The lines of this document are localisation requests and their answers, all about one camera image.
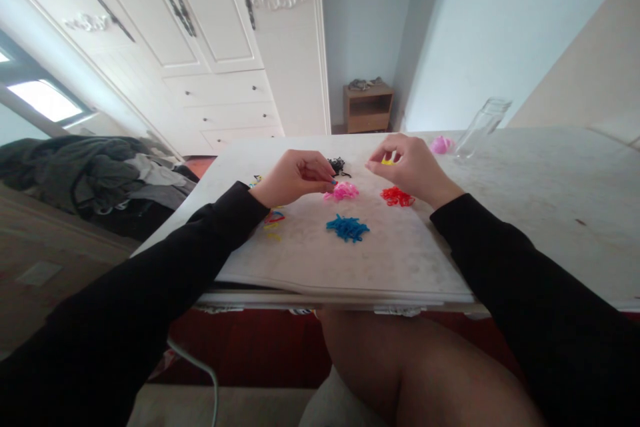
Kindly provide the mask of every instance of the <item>drawer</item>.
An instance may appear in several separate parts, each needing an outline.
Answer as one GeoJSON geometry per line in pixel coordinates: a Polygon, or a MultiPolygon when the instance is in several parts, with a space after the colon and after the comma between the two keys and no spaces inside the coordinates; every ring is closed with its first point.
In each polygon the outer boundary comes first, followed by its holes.
{"type": "Polygon", "coordinates": [[[171,77],[165,83],[179,107],[273,100],[264,70],[171,77]]]}
{"type": "Polygon", "coordinates": [[[243,138],[282,137],[282,129],[279,125],[272,127],[256,127],[247,129],[205,130],[201,131],[203,137],[209,142],[214,155],[219,155],[232,141],[243,138]]]}
{"type": "Polygon", "coordinates": [[[371,130],[386,130],[388,126],[388,113],[374,113],[372,115],[350,117],[347,133],[371,130]]]}
{"type": "Polygon", "coordinates": [[[269,127],[280,124],[273,102],[188,107],[183,110],[183,117],[187,125],[196,130],[269,127]]]}

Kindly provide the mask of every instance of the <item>window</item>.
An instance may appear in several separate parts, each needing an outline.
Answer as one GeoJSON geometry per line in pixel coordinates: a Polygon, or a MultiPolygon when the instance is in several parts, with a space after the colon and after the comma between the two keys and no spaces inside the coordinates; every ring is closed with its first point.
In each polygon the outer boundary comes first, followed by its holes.
{"type": "Polygon", "coordinates": [[[59,125],[69,125],[91,110],[0,31],[0,83],[33,109],[59,125]]]}

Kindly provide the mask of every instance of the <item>black sleeve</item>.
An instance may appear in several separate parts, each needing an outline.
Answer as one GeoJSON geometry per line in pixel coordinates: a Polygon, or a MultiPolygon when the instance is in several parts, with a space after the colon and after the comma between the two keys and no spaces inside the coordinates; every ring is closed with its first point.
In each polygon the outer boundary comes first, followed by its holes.
{"type": "Polygon", "coordinates": [[[431,221],[551,425],[640,426],[640,330],[631,320],[469,194],[431,221]]]}
{"type": "Polygon", "coordinates": [[[169,324],[268,212],[236,182],[165,240],[66,299],[0,364],[0,424],[126,425],[169,324]]]}

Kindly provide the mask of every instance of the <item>blue rubber band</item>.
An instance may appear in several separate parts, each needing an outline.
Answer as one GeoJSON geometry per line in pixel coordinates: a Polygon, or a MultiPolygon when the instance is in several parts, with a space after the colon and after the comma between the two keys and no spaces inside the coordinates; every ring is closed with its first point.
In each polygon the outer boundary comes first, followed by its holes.
{"type": "Polygon", "coordinates": [[[341,217],[337,213],[335,216],[335,220],[327,222],[327,230],[335,230],[336,235],[344,239],[345,242],[348,242],[349,239],[352,239],[354,244],[362,242],[361,235],[371,231],[366,224],[358,222],[360,219],[341,217]]]}

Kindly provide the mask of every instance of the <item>white table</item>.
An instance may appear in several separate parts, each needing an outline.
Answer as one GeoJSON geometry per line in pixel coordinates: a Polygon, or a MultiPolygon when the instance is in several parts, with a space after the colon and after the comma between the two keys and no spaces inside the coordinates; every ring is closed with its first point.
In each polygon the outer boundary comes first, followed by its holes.
{"type": "MultiPolygon", "coordinates": [[[[440,134],[456,139],[460,132],[412,135],[431,141],[440,134]]],[[[214,290],[201,302],[229,309],[332,304],[379,312],[481,311],[429,221],[431,208],[420,201],[389,207],[379,197],[391,184],[364,163],[384,135],[238,141],[139,251],[182,226],[235,180],[265,175],[286,149],[316,149],[347,162],[361,197],[335,204],[308,195],[284,207],[287,219],[273,231],[281,241],[258,228],[217,278],[276,290],[214,290]],[[335,213],[360,217],[371,232],[358,244],[343,243],[325,229],[335,213]]],[[[471,159],[437,159],[460,186],[609,303],[640,309],[639,152],[584,129],[501,129],[471,159]]]]}

